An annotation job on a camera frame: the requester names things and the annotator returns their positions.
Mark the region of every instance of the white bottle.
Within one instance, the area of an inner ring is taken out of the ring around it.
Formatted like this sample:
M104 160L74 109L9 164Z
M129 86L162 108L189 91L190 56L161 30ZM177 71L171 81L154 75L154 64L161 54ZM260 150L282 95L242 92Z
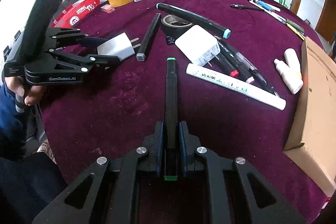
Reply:
M274 64L291 93L296 94L303 86L302 79L284 61L275 59Z
M300 79L302 79L301 65L295 50L293 48L288 48L283 55L285 56L287 65L300 77Z

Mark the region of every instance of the red bag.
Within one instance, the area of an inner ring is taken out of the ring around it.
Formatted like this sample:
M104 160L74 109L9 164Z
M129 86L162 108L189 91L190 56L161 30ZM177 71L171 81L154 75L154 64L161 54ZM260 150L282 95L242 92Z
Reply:
M51 27L71 28L99 4L100 0L79 0L63 10Z

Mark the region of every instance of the human hand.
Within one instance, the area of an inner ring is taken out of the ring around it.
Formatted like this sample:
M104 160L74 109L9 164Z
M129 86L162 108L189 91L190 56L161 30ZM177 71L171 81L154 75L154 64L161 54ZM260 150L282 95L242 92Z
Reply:
M9 90L16 93L19 96L24 96L25 89L17 77L5 77L5 82ZM32 106L38 104L43 94L45 93L47 87L41 85L34 85L28 91L27 97L25 98L25 104Z

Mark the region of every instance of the black tape roll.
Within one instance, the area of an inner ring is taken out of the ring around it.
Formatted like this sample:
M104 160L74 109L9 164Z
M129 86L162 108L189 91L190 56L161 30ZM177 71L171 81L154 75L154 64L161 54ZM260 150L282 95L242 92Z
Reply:
M173 15L161 18L161 30L166 36L167 45L175 44L175 40L193 26L192 23Z

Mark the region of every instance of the table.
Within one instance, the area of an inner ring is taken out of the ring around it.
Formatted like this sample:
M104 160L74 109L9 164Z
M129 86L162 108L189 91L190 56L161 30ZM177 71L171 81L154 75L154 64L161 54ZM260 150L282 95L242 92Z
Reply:
M264 1L280 7L272 0ZM228 41L274 85L287 101L285 109L277 110L186 75L188 59L176 46L168 46L159 31L145 62L132 56L112 71L91 73L83 85L48 89L42 103L43 122L65 180L72 182L99 156L122 157L153 133L156 122L164 117L166 59L175 57L178 115L180 121L187 121L189 132L220 156L245 157L307 221L313 221L326 197L282 153L299 95L289 92L273 64L275 58L284 60L283 53L289 47L301 59L300 38L267 13L230 7L230 4L249 5L246 0L144 0L116 8L110 14L95 9L75 27L92 37L112 38L126 32L130 39L141 40L158 12L155 6L159 2L190 10L231 29ZM306 35L321 45L314 30L296 15L284 7L280 15L303 26ZM80 46L67 50L76 54L92 51ZM148 218L156 223L201 222L199 184L179 182L163 186L154 182L151 187L145 185L148 192L142 192L146 205L140 223ZM176 192L183 192L182 197Z

